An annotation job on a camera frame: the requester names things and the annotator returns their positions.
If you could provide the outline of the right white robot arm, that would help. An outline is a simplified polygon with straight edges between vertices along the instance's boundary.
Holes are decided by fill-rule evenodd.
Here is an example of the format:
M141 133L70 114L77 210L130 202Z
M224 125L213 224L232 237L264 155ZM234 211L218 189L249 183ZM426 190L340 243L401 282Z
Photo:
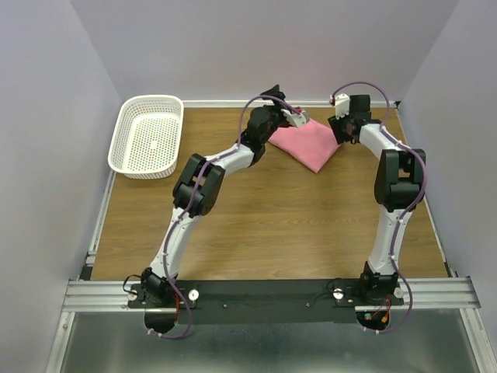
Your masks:
M335 115L328 123L339 144L361 144L379 163L374 198L379 222L374 247L351 295L362 303L378 305L392 299L398 287L398 261L405 229L424 198L426 153L412 149L391 134L384 123L372 118L368 95L330 97Z

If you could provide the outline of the white perforated plastic basket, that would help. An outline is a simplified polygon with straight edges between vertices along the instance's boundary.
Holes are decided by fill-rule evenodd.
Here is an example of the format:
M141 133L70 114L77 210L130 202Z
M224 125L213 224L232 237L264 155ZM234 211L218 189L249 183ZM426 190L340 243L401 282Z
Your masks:
M172 175L179 156L183 114L183 102L176 96L143 95L125 101L109 147L109 167L136 180Z

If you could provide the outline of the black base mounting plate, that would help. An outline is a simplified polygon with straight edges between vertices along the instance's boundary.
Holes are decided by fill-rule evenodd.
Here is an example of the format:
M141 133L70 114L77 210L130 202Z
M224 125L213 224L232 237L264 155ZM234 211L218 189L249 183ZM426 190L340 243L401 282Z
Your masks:
M391 306L403 305L396 277L359 279L177 281L151 275L123 287L146 326L362 322L385 329Z

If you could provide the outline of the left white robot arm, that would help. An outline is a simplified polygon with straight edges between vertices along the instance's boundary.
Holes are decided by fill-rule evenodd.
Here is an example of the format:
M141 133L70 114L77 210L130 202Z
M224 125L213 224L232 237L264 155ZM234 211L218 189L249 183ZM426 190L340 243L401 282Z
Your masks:
M176 299L187 303L176 278L194 228L214 207L224 178L256 164L274 132L290 125L284 110L296 112L278 85L256 98L272 103L252 110L246 128L230 148L207 157L197 153L190 156L173 188L172 218L163 243L140 276L140 290L135 292L138 301L148 301L157 308L171 305Z

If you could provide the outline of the pink t shirt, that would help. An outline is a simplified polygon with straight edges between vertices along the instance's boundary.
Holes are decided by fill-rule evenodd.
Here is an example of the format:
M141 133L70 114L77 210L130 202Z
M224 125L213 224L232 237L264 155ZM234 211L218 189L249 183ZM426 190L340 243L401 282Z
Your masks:
M273 133L269 143L314 173L319 173L339 149L332 129L316 120L310 120L303 127L281 127Z

